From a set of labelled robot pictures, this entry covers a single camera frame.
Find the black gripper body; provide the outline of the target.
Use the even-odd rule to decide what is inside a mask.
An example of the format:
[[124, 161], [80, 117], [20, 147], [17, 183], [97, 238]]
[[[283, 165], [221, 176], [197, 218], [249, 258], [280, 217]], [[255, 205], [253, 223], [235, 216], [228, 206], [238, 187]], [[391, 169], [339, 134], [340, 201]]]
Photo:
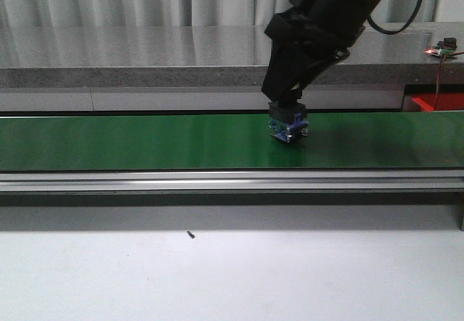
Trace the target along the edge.
[[333, 49], [351, 48], [365, 27], [361, 7], [325, 7], [304, 13], [292, 7], [273, 15], [265, 34], [276, 44], [301, 41]]

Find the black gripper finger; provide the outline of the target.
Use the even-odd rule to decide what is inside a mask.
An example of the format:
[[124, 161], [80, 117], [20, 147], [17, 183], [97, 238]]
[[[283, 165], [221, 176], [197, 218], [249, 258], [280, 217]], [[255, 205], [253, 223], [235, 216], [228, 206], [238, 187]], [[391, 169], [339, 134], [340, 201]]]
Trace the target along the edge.
[[298, 102], [302, 97], [300, 81], [306, 65], [302, 41], [272, 41], [270, 61], [261, 91], [276, 102]]
[[292, 56], [291, 74], [288, 97], [300, 99], [302, 91], [326, 69], [345, 60], [350, 52], [347, 48], [324, 49], [317, 54], [309, 47], [298, 47], [296, 54]]

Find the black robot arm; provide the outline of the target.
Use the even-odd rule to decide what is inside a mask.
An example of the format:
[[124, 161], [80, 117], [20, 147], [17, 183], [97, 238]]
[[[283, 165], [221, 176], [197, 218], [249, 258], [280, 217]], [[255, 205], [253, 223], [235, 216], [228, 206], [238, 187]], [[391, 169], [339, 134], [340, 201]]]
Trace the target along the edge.
[[297, 100], [319, 74], [349, 56], [380, 0], [290, 0], [265, 29], [272, 41], [262, 92], [271, 101]]

